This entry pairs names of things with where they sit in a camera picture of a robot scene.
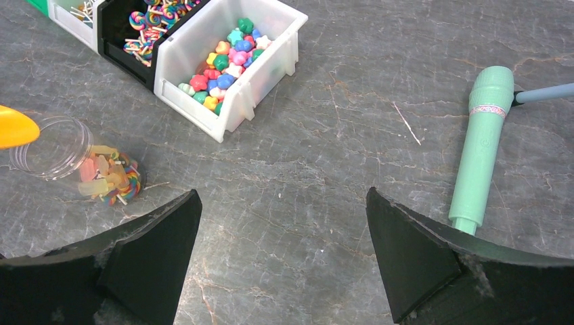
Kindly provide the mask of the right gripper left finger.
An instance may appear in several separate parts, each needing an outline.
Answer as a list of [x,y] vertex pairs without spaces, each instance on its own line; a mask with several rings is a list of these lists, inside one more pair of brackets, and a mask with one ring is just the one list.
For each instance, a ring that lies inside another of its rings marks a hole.
[[1,323],[95,324],[116,305],[145,324],[172,324],[201,214],[190,190],[88,239],[2,258]]

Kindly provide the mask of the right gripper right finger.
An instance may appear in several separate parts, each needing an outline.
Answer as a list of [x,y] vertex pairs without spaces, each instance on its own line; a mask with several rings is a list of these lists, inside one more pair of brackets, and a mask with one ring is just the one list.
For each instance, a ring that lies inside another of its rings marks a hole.
[[376,188],[366,215],[394,323],[573,323],[572,259],[471,236]]

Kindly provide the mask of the clear plastic jar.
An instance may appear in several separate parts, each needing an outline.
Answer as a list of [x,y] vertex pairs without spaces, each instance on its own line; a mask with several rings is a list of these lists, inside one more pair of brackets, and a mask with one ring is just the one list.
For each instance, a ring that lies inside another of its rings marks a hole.
[[10,149],[20,171],[74,194],[111,207],[126,205],[143,190],[144,168],[123,151],[117,140],[92,132],[67,115],[38,118],[39,138]]

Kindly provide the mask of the orange plastic scoop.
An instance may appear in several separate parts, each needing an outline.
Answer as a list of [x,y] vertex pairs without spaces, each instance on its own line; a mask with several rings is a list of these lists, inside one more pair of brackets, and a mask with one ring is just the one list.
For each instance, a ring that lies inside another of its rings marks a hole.
[[40,128],[25,114],[1,106],[1,149],[24,146],[37,140]]

